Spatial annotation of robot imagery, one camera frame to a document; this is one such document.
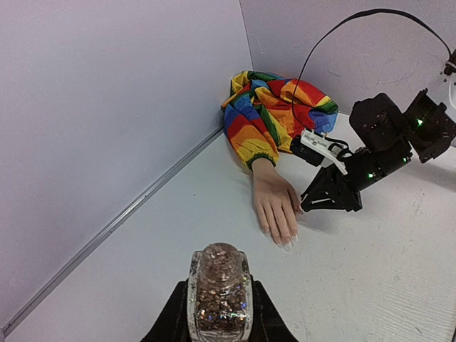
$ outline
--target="bottle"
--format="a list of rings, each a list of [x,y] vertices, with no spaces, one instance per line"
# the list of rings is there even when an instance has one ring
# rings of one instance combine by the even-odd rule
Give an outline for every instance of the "bottle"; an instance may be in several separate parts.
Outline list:
[[[193,342],[245,342],[253,323],[247,256],[230,244],[195,252],[188,283],[187,320]]]

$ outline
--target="white fingernail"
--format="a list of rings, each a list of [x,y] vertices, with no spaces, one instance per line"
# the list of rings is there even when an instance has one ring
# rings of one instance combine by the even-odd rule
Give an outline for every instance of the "white fingernail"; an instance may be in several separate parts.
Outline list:
[[[284,245],[284,249],[285,249],[287,252],[291,252],[291,250],[293,249],[293,246],[292,246],[291,243],[289,242],[288,244],[285,244],[285,245]]]

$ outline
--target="white wall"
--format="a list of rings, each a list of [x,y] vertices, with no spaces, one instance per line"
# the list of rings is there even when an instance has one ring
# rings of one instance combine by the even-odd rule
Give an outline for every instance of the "white wall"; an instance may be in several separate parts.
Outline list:
[[[0,47],[3,327],[216,129],[252,65],[238,0],[3,0]]]
[[[418,16],[456,48],[456,1],[241,0],[255,70],[297,77],[313,45],[357,11],[394,8]],[[386,92],[405,110],[439,71],[445,48],[412,21],[377,15],[352,21],[315,51],[303,79],[333,96],[343,112]]]

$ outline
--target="colorful fabric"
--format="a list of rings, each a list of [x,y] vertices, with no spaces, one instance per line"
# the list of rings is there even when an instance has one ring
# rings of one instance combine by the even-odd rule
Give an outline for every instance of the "colorful fabric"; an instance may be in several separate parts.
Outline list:
[[[279,151],[290,153],[291,140],[304,126],[328,133],[336,123],[338,106],[311,84],[272,73],[244,71],[231,81],[231,97],[222,105],[225,134],[241,161],[251,168],[259,157],[275,165]]]

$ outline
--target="tabletop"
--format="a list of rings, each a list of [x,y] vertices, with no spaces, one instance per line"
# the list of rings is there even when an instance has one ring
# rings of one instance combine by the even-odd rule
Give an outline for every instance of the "tabletop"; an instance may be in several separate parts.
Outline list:
[[[340,115],[334,138],[361,145]],[[301,193],[318,171],[282,155]],[[359,212],[317,210],[287,253],[266,238],[252,182],[220,136],[104,241],[6,342],[139,342],[192,253],[246,252],[301,342],[451,341],[456,326],[456,149],[417,159],[362,192]]]

